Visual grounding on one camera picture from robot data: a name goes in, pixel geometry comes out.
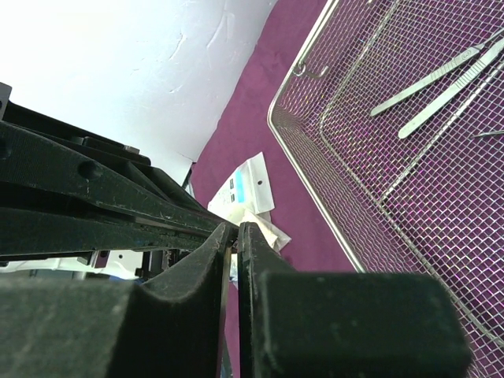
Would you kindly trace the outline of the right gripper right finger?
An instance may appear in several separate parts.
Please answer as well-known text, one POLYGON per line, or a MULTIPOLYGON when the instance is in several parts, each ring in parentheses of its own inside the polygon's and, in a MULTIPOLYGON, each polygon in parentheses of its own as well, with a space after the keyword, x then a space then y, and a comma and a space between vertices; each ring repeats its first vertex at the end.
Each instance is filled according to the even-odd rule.
POLYGON ((244 377, 463 377, 473 355, 443 286, 411 273, 299 272, 255 223, 238 236, 244 377))

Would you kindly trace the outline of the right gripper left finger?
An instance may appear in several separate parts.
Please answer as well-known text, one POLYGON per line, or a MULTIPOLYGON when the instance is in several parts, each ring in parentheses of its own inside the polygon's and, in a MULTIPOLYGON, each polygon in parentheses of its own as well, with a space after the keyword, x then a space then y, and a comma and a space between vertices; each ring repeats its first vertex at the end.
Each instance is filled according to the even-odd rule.
POLYGON ((144 284, 4 279, 4 377, 217 377, 232 227, 144 284))

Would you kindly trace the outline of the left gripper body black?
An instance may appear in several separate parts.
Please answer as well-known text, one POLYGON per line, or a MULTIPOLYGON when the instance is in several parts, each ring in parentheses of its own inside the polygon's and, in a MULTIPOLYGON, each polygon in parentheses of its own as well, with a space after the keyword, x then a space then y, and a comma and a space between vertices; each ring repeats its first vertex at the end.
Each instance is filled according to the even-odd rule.
POLYGON ((205 210, 168 174, 153 167, 148 157, 112 139, 16 105, 9 100, 11 92, 11 86, 1 84, 1 120, 96 160, 167 202, 198 212, 205 210))

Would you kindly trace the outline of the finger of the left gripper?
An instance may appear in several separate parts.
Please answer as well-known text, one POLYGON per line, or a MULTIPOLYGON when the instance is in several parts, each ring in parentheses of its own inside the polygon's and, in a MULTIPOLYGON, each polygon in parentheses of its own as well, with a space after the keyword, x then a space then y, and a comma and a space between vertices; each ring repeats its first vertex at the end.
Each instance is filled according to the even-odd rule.
POLYGON ((221 219, 207 210, 185 209, 103 164, 55 141, 12 124, 1 124, 1 180, 77 198, 101 209, 187 230, 211 233, 221 219))
POLYGON ((1 254, 43 255, 100 250, 193 250, 205 236, 144 224, 114 224, 26 209, 1 209, 1 254))

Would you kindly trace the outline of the purple cloth wrap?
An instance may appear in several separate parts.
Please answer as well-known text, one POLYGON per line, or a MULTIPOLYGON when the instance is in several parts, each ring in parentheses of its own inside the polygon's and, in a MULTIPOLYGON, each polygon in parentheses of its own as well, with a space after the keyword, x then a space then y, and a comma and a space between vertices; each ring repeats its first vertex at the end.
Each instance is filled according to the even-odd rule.
POLYGON ((206 205, 235 168, 263 153, 276 205, 272 222, 291 237, 281 255, 298 270, 353 272, 267 124, 272 98, 324 5, 275 4, 216 131, 193 166, 191 183, 196 199, 206 205))

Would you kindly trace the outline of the white gauze packet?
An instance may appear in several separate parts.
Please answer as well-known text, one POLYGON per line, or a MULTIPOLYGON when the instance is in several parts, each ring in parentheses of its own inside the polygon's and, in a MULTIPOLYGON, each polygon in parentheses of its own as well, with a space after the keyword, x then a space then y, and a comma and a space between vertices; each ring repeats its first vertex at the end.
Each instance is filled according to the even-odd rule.
POLYGON ((211 213, 233 224, 239 224, 246 213, 258 215, 274 208, 269 174, 262 152, 236 168, 207 207, 211 213))

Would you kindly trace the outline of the wire mesh metal tray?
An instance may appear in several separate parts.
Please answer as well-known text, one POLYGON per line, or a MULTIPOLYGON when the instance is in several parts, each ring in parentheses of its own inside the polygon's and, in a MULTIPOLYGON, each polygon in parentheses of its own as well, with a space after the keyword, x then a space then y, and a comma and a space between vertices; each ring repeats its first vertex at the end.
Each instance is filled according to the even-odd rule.
POLYGON ((269 127, 358 270, 426 272, 480 353, 503 351, 503 51, 415 132, 399 130, 478 55, 373 108, 503 29, 500 1, 329 1, 269 127))

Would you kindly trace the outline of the wide metal tweezers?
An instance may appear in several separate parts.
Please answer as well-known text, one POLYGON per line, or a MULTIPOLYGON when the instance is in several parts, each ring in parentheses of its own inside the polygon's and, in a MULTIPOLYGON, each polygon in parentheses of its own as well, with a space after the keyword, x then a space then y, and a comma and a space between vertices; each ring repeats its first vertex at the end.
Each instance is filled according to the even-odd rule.
POLYGON ((492 131, 492 132, 483 132, 477 135, 473 135, 472 138, 483 138, 483 137, 491 137, 491 136, 498 136, 498 135, 503 135, 504 131, 499 130, 499 131, 492 131))

